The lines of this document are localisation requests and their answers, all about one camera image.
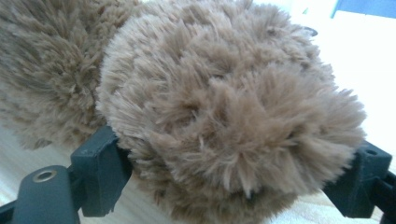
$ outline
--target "fluffy brown fur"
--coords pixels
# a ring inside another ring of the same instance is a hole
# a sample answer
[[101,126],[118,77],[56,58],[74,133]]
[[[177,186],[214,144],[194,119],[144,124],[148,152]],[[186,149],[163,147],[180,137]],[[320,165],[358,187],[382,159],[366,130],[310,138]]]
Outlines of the fluffy brown fur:
[[106,120],[141,189],[190,223],[260,223],[343,173],[362,105],[287,14],[136,4],[0,1],[0,117],[26,147],[77,147]]
[[0,119],[27,148],[75,148],[95,111],[104,48],[135,0],[1,0]]
[[173,218],[259,223],[343,173],[362,105],[288,15],[226,0],[139,13],[107,48],[99,109]]

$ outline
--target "wooden floor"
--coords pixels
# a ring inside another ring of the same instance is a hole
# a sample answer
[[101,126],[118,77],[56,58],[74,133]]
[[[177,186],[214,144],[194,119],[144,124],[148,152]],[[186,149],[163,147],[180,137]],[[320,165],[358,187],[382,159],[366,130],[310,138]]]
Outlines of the wooden floor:
[[[368,119],[364,128],[367,139],[396,156],[394,127],[396,126],[395,21],[352,17],[321,23],[310,21],[319,30],[316,40],[322,48],[322,57],[332,62],[337,82],[341,87],[353,88],[364,102]],[[15,200],[21,180],[33,171],[48,165],[69,165],[70,152],[46,147],[37,151],[22,150],[10,131],[0,128],[0,206]],[[390,167],[396,173],[396,162]],[[371,219],[342,217],[324,194],[302,197],[290,210],[268,220],[270,223],[378,223],[381,212],[375,210]],[[130,182],[118,201],[115,212],[102,218],[82,217],[89,223],[167,224],[172,222],[149,197]]]

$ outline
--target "furry plush toy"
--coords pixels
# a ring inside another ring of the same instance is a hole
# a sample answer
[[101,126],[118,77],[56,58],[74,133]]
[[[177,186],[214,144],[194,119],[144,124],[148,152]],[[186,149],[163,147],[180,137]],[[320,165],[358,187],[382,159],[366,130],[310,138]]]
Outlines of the furry plush toy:
[[334,181],[362,105],[250,1],[1,0],[0,117],[28,148],[108,124],[172,218],[260,223]]

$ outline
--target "blue object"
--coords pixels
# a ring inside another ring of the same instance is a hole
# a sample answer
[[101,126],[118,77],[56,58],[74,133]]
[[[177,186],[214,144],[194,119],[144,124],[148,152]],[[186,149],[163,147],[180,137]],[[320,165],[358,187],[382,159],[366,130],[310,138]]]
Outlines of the blue object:
[[339,10],[396,19],[396,0],[338,0],[332,18]]

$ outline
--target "metal grommet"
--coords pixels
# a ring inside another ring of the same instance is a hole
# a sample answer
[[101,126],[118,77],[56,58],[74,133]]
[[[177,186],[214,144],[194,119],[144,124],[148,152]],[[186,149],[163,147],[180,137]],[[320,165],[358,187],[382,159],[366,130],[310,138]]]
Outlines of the metal grommet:
[[45,170],[35,175],[33,177],[33,181],[36,183],[42,183],[51,180],[55,176],[56,176],[55,170]]

